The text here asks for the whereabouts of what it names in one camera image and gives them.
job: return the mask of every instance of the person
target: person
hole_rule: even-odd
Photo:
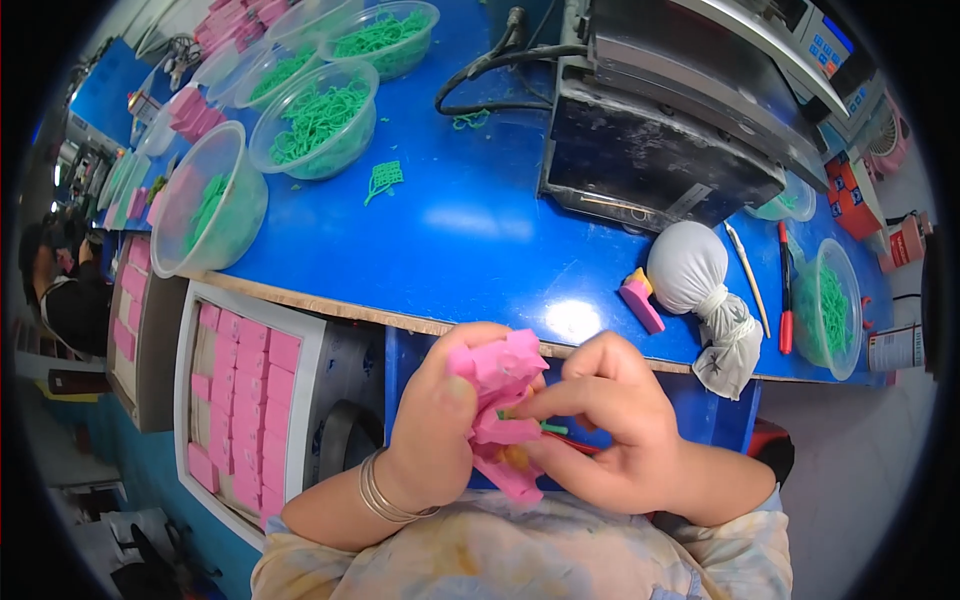
[[[593,458],[546,436],[521,444],[569,493],[517,506],[499,491],[466,490],[476,394],[445,374],[446,356],[508,331],[461,324],[441,337],[403,391],[390,446],[374,455],[372,479],[391,514],[430,516],[401,524],[369,508],[363,466],[330,477],[268,519],[254,600],[790,596],[773,471],[684,441],[643,356],[611,332],[575,349],[560,382],[535,381],[514,410],[516,418],[576,416],[612,435]],[[670,535],[644,516],[660,511],[679,521]]]
[[[59,275],[54,245],[42,224],[27,226],[20,237],[18,261],[27,303],[68,347],[106,357],[112,286],[100,276],[88,240],[79,245],[72,277]]]

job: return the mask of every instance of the blue workbench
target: blue workbench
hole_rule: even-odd
[[[417,70],[380,86],[377,118],[389,121],[377,121],[370,148],[332,180],[267,176],[270,203],[263,226],[250,250],[225,273],[437,321],[530,327],[551,343],[578,345],[612,329],[651,358],[691,363],[700,352],[695,317],[664,315],[666,330],[651,336],[616,293],[622,279],[645,263],[652,238],[535,197],[547,112],[496,113],[481,129],[454,131],[451,119],[434,110],[434,94],[446,79],[489,49],[483,6],[435,3],[441,19],[434,39],[440,43]],[[499,69],[463,84],[446,102],[508,95],[526,99],[516,77]],[[246,126],[249,139],[257,113],[226,113]],[[178,137],[155,160],[144,184],[165,170],[173,152],[183,156],[187,148]],[[394,186],[394,196],[382,194],[364,207],[371,169],[391,160],[400,161],[404,183]],[[293,189],[295,184],[300,188]],[[891,293],[876,257],[833,222],[826,197],[817,202],[810,222],[790,225],[794,237],[808,257],[821,239],[835,238],[851,258],[861,295],[873,299],[866,319],[877,329],[893,326]],[[813,367],[796,351],[788,356],[778,351],[775,224],[742,213],[730,223],[751,258],[774,334],[763,341],[756,373],[833,381],[827,369]],[[128,227],[148,228],[142,220]],[[730,240],[722,227],[717,233],[730,252],[726,284],[758,316]],[[867,372],[865,362],[864,356],[848,382],[883,385],[884,376]]]

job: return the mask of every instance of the red marker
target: red marker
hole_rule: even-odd
[[[790,299],[790,250],[786,245],[786,225],[777,223],[780,234],[780,270],[783,272],[783,314],[780,315],[780,352],[789,354],[793,349],[793,307]]]

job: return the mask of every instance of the label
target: label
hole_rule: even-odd
[[[871,333],[867,340],[870,371],[897,371],[925,364],[924,331],[919,323]]]

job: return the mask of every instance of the bracelet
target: bracelet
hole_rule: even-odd
[[[394,506],[390,500],[380,493],[380,489],[376,486],[376,479],[373,477],[373,461],[386,449],[385,447],[377,449],[360,464],[360,497],[363,499],[363,503],[375,515],[391,523],[411,523],[417,519],[435,515],[440,510],[439,506],[428,508],[419,513],[408,513]]]

